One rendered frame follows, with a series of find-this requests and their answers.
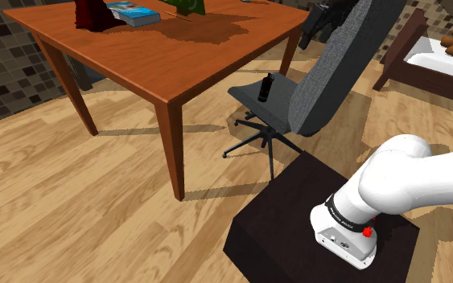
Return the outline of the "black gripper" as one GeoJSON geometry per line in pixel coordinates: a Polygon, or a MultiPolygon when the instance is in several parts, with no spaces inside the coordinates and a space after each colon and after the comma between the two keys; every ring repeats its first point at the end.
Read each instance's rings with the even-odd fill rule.
{"type": "Polygon", "coordinates": [[[311,12],[301,26],[302,36],[299,47],[305,50],[316,33],[315,28],[323,28],[319,36],[326,43],[333,31],[341,26],[359,0],[328,0],[326,4],[316,4],[317,12],[311,12]]]}

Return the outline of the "black bottle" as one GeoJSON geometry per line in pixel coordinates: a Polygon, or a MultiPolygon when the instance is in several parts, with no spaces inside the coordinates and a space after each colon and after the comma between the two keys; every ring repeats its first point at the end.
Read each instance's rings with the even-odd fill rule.
{"type": "Polygon", "coordinates": [[[272,73],[268,73],[266,75],[266,77],[264,77],[262,79],[262,86],[260,87],[259,95],[257,98],[260,102],[267,101],[273,82],[274,82],[274,74],[272,74],[272,73]]]}

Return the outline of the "dark wooden bed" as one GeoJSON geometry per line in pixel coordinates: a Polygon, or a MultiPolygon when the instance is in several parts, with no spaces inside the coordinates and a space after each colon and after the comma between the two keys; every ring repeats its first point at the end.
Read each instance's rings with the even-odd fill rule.
{"type": "Polygon", "coordinates": [[[415,9],[381,59],[383,72],[374,90],[395,80],[453,100],[453,57],[438,40],[423,35],[427,28],[423,10],[415,9]]]}

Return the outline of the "blue book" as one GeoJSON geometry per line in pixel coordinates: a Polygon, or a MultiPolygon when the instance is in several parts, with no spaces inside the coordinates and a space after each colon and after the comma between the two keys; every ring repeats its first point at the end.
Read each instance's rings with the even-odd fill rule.
{"type": "Polygon", "coordinates": [[[154,10],[139,6],[133,2],[112,2],[106,6],[112,11],[113,16],[132,27],[141,27],[159,23],[160,14],[154,10]]]}

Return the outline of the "brown wooden table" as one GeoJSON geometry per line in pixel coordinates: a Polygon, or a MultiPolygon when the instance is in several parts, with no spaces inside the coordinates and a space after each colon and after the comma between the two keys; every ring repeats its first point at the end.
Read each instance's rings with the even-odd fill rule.
{"type": "Polygon", "coordinates": [[[160,12],[160,21],[93,33],[76,28],[71,2],[16,8],[6,15],[33,34],[91,134],[97,128],[67,56],[155,107],[174,195],[182,199],[183,105],[280,42],[286,42],[280,67],[286,74],[307,12],[268,0],[205,0],[205,14],[181,19],[159,0],[130,1],[160,12]]]}

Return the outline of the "grey office chair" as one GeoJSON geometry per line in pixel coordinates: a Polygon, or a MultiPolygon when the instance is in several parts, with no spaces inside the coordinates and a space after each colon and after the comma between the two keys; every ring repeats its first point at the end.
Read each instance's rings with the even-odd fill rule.
{"type": "Polygon", "coordinates": [[[335,115],[352,87],[380,48],[385,37],[403,11],[407,0],[359,0],[342,26],[332,32],[315,65],[300,83],[284,75],[273,74],[267,101],[261,102],[259,80],[231,87],[228,93],[247,109],[244,120],[234,125],[247,125],[259,132],[227,149],[227,153],[262,139],[273,157],[273,142],[278,139],[298,153],[303,151],[284,137],[296,133],[311,137],[335,115]]]}

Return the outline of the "green plant figure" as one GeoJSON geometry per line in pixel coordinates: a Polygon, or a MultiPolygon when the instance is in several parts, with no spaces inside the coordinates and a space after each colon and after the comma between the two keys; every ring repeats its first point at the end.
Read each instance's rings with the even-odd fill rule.
{"type": "Polygon", "coordinates": [[[188,16],[190,14],[205,15],[204,0],[160,0],[176,7],[177,14],[188,16]]]}

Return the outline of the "dark robot stand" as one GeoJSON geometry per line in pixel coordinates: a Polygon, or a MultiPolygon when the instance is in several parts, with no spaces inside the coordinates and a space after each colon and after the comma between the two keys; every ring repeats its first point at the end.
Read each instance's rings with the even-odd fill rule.
{"type": "Polygon", "coordinates": [[[419,229],[400,215],[377,217],[377,255],[363,270],[315,241],[311,209],[346,181],[300,154],[233,218],[224,253],[249,283],[405,283],[419,229]]]}

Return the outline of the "dark red figure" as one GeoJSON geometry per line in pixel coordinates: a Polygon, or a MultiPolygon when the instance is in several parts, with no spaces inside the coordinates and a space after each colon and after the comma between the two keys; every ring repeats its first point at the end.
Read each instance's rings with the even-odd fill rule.
{"type": "Polygon", "coordinates": [[[113,16],[103,0],[74,0],[76,5],[76,29],[102,32],[126,23],[113,16]]]}

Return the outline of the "wooden pencil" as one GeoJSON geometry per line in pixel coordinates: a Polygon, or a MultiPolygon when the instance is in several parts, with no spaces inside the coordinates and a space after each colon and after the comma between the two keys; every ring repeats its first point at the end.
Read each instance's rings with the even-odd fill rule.
{"type": "Polygon", "coordinates": [[[171,13],[170,11],[165,11],[166,14],[169,14],[171,16],[174,16],[176,18],[181,18],[183,20],[186,20],[188,22],[191,22],[191,20],[189,19],[189,17],[185,16],[185,15],[181,15],[181,14],[176,14],[176,13],[171,13]]]}

